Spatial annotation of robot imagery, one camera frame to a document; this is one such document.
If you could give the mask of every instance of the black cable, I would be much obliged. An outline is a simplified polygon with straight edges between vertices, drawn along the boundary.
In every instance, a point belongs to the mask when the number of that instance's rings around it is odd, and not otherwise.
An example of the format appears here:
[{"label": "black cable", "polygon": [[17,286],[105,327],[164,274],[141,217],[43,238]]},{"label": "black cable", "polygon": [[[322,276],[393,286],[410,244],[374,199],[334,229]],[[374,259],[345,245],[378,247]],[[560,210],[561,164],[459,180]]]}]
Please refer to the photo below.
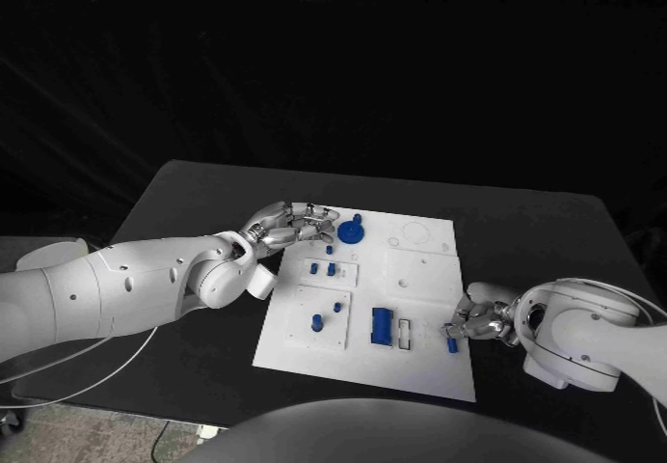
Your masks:
[{"label": "black cable", "polygon": [[169,422],[164,424],[162,430],[159,431],[159,434],[156,435],[155,442],[152,443],[152,449],[149,450],[149,459],[152,460],[152,463],[159,463],[155,459],[155,448],[156,444],[159,443],[159,439],[162,438],[164,431],[166,430],[166,426],[169,425]]}]

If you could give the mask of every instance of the floor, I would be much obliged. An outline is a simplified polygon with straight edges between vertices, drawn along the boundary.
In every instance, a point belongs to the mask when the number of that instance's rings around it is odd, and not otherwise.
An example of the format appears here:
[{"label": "floor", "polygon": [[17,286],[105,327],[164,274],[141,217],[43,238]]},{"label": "floor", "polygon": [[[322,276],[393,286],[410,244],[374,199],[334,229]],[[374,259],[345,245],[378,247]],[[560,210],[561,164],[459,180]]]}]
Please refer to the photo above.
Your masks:
[{"label": "floor", "polygon": [[[164,420],[53,404],[28,410],[22,431],[0,436],[0,463],[151,463]],[[197,424],[169,422],[155,461],[169,463],[197,446]]]}]

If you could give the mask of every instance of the cable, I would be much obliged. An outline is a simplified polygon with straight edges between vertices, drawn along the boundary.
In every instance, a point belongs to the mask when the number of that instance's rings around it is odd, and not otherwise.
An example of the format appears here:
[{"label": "cable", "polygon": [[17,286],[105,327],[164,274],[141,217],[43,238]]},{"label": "cable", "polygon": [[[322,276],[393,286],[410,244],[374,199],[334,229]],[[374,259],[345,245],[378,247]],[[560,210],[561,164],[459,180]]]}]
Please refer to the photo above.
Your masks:
[{"label": "cable", "polygon": [[0,384],[4,384],[4,383],[8,383],[9,381],[15,381],[17,379],[21,379],[24,376],[30,375],[31,373],[35,373],[37,371],[41,371],[43,369],[45,368],[50,368],[50,367],[54,367],[56,365],[58,365],[61,362],[66,362],[67,360],[71,360],[74,357],[77,357],[80,354],[84,354],[87,351],[93,350],[99,345],[102,345],[109,339],[112,338],[112,336],[109,336],[107,338],[103,338],[99,342],[96,342],[93,345],[89,345],[83,350],[79,350],[77,352],[74,352],[71,355],[67,355],[63,359],[58,359],[56,360],[54,362],[50,362],[48,364],[45,364],[44,366],[35,368],[35,369],[31,369],[30,371],[27,371],[25,373],[21,373],[21,374],[17,374],[14,376],[9,376],[8,378],[4,378],[1,381],[0,381]]},{"label": "cable", "polygon": [[152,328],[152,331],[149,332],[149,335],[148,337],[145,338],[145,341],[142,342],[142,345],[141,347],[136,349],[136,352],[132,354],[132,357],[126,360],[126,362],[115,369],[115,371],[107,374],[102,379],[99,379],[99,381],[92,385],[89,386],[86,389],[80,390],[77,393],[73,393],[70,395],[67,395],[66,397],[61,397],[56,400],[50,400],[47,402],[43,402],[43,403],[34,403],[31,405],[0,405],[0,409],[14,409],[14,408],[34,408],[34,407],[41,407],[44,405],[50,405],[51,403],[56,403],[56,402],[60,402],[63,400],[67,400],[68,398],[73,398],[76,395],[84,393],[86,391],[89,391],[94,386],[97,386],[107,378],[110,378],[110,376],[113,376],[115,373],[117,373],[117,371],[128,365],[128,363],[135,359],[135,356],[138,355],[138,353],[141,352],[142,348],[145,347],[145,345],[148,344],[148,341],[149,339],[152,338],[152,335],[155,334],[155,331],[156,331],[156,327]]},{"label": "cable", "polygon": [[155,442],[152,443],[152,449],[149,450],[149,459],[152,460],[152,463],[159,463],[155,458],[155,449],[156,449],[156,444],[159,443],[159,439],[162,438],[164,431],[166,430],[166,426],[169,425],[171,422],[166,422],[164,424],[162,430],[159,431],[159,434],[156,435]]},{"label": "cable", "polygon": [[[600,288],[609,290],[610,292],[614,292],[620,296],[623,296],[625,299],[627,299],[627,301],[635,305],[635,307],[643,312],[650,325],[653,324],[652,317],[649,316],[649,313],[648,313],[646,309],[635,302],[635,300],[632,298],[635,298],[638,301],[643,302],[658,313],[661,313],[667,317],[667,313],[662,311],[662,309],[659,309],[655,306],[655,304],[652,304],[642,296],[636,295],[632,291],[627,291],[622,287],[607,285],[606,283],[596,282],[594,280],[586,280],[583,278],[563,278],[563,279],[558,280],[558,282],[583,283],[586,285],[600,287]],[[663,425],[662,416],[659,415],[659,407],[656,405],[656,399],[655,399],[655,397],[652,397],[650,399],[652,399],[652,409],[655,411],[656,422],[659,423],[659,427],[662,429],[663,436],[667,437],[667,426]]]}]

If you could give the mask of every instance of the blue rectangular block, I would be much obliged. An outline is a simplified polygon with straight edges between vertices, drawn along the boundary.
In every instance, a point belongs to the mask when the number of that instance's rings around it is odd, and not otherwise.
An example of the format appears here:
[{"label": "blue rectangular block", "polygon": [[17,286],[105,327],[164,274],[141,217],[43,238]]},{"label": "blue rectangular block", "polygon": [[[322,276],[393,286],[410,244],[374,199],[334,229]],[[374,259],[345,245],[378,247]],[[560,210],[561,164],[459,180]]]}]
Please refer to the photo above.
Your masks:
[{"label": "blue rectangular block", "polygon": [[391,345],[391,318],[393,311],[372,307],[372,344]]}]

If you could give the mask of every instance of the white cable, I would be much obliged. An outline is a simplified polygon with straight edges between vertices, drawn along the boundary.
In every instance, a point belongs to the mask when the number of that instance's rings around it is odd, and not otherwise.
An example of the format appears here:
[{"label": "white cable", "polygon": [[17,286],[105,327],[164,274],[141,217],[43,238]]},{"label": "white cable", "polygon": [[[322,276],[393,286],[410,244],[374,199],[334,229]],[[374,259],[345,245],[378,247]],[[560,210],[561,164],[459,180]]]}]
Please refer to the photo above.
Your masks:
[{"label": "white cable", "polygon": [[[600,287],[603,289],[607,289],[610,292],[614,292],[620,296],[625,296],[627,301],[632,302],[635,307],[643,312],[650,325],[653,324],[652,317],[649,316],[646,309],[633,301],[632,298],[636,298],[636,300],[643,302],[658,313],[661,313],[667,317],[667,313],[643,297],[640,297],[632,291],[627,291],[622,287],[607,285],[606,283],[596,282],[594,280],[586,280],[583,278],[563,278],[561,280],[558,280],[558,282],[577,282],[577,283],[583,283],[583,284],[587,284],[587,285],[591,285],[591,286],[597,286],[597,287]],[[667,426],[663,425],[662,416],[659,415],[659,407],[656,406],[655,397],[652,397],[652,409],[655,411],[656,422],[659,423],[659,427],[662,428],[663,436],[667,437]]]},{"label": "white cable", "polygon": [[97,386],[107,378],[110,378],[110,376],[113,376],[115,373],[117,373],[117,371],[128,365],[128,363],[135,359],[135,356],[138,355],[138,353],[141,352],[142,348],[145,347],[145,345],[148,344],[148,341],[149,339],[152,338],[152,335],[155,334],[155,331],[156,331],[156,327],[152,328],[152,331],[149,332],[149,335],[148,337],[145,338],[145,341],[142,342],[142,345],[141,347],[136,349],[136,352],[133,353],[132,357],[126,360],[126,362],[115,369],[115,371],[107,374],[102,379],[99,379],[99,381],[92,385],[89,386],[86,389],[80,390],[77,393],[73,393],[70,395],[67,395],[66,397],[61,397],[56,400],[50,400],[48,402],[43,402],[43,403],[34,403],[31,405],[0,405],[0,409],[14,409],[14,408],[34,408],[34,407],[43,407],[44,405],[50,405],[51,403],[56,403],[56,402],[60,402],[63,400],[67,400],[68,398],[73,398],[76,395],[84,393],[86,391],[89,391],[94,386]]},{"label": "white cable", "polygon": [[17,374],[15,376],[9,376],[8,378],[4,378],[0,381],[0,384],[8,383],[9,381],[15,381],[17,379],[21,379],[24,376],[30,375],[31,373],[35,373],[37,371],[41,371],[45,368],[54,367],[58,365],[61,362],[66,362],[67,360],[71,360],[74,357],[79,355],[84,354],[87,351],[93,350],[99,345],[102,345],[112,337],[109,336],[107,338],[103,338],[99,342],[96,342],[93,345],[89,345],[83,350],[79,350],[74,352],[71,355],[67,355],[63,359],[56,360],[54,362],[50,362],[44,366],[31,369],[25,373]]}]

